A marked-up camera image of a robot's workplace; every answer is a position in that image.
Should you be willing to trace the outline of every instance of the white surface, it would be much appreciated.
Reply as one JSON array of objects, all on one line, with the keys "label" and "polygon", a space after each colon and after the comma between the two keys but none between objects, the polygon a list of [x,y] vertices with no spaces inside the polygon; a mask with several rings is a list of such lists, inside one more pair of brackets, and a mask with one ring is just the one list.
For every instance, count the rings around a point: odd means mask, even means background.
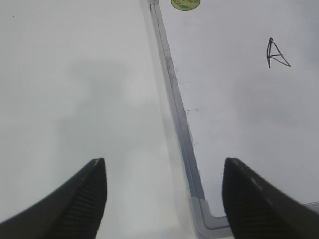
[{"label": "white surface", "polygon": [[2,1],[0,33],[0,221],[104,157],[97,239],[195,238],[147,1]]},{"label": "white surface", "polygon": [[[160,3],[213,215],[224,215],[226,157],[301,203],[319,201],[319,1],[202,0],[190,12]],[[268,69],[269,37],[291,67]]]}]

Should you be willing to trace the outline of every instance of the white wall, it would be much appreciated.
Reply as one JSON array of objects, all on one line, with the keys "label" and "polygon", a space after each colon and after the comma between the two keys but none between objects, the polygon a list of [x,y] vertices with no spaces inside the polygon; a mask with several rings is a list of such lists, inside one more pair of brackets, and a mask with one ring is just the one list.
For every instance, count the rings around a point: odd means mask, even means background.
[{"label": "white wall", "polygon": [[195,238],[146,1],[1,1],[0,33],[0,221],[104,157],[97,239]]}]

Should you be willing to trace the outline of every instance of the textured rubber grip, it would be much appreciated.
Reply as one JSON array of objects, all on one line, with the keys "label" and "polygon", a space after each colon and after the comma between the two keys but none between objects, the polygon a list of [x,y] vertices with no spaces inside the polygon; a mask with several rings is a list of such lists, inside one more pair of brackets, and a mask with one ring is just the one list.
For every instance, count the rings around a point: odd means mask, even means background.
[{"label": "textured rubber grip", "polygon": [[94,239],[106,198],[104,159],[91,160],[49,196],[0,224],[0,238]]},{"label": "textured rubber grip", "polygon": [[222,197],[236,239],[319,238],[318,214],[277,190],[239,159],[226,159]]}]

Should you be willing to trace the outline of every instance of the whiteboard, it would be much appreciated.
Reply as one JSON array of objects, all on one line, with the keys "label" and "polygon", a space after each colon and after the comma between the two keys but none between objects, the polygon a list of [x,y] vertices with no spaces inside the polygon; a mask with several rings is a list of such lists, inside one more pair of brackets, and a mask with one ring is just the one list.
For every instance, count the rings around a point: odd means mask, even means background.
[{"label": "whiteboard", "polygon": [[[302,204],[319,201],[319,2],[202,0],[189,12],[160,3],[212,214],[225,215],[226,157]],[[269,69],[270,37],[291,67],[272,59]]]}]

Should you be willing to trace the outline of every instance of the green sticker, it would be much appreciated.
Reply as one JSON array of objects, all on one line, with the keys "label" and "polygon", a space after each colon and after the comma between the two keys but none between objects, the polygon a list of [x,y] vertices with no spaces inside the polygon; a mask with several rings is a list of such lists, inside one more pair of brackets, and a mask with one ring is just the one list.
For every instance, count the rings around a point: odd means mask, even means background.
[{"label": "green sticker", "polygon": [[200,0],[171,0],[171,4],[178,10],[190,11],[199,6]]}]

